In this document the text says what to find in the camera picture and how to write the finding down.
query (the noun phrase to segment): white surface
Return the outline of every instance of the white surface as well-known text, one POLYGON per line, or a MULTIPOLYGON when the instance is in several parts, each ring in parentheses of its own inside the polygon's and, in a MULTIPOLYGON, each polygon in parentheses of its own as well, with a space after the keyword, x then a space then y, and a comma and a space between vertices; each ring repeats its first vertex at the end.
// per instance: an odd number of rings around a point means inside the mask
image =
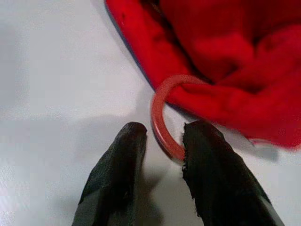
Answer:
MULTIPOLYGON (((101 0, 0 1, 0 226, 71 225, 91 169, 129 121, 148 128, 143 225, 201 225, 181 167, 154 139, 152 95, 101 0)), ((167 107, 166 121, 180 140, 191 119, 167 107)), ((301 153, 222 131, 285 225, 299 226, 301 153)))

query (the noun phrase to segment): red cloth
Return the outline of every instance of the red cloth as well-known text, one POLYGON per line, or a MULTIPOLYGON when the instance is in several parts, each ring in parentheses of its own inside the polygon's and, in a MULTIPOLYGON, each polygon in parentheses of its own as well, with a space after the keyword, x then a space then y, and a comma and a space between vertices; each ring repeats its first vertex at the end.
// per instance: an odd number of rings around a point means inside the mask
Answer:
POLYGON ((301 144, 301 1, 106 0, 131 51, 156 88, 175 74, 168 101, 248 138, 301 144))

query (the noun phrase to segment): plastic ring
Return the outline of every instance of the plastic ring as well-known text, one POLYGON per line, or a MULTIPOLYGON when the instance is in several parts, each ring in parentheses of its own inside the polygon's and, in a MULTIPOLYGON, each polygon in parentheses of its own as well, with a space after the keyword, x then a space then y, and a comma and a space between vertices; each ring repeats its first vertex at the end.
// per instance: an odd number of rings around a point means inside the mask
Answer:
POLYGON ((169 77, 157 88, 151 105, 151 123, 156 137, 169 157, 181 161, 184 160, 185 150, 168 132, 163 119, 163 108, 169 92, 182 83, 205 84, 201 79, 191 75, 179 74, 169 77))

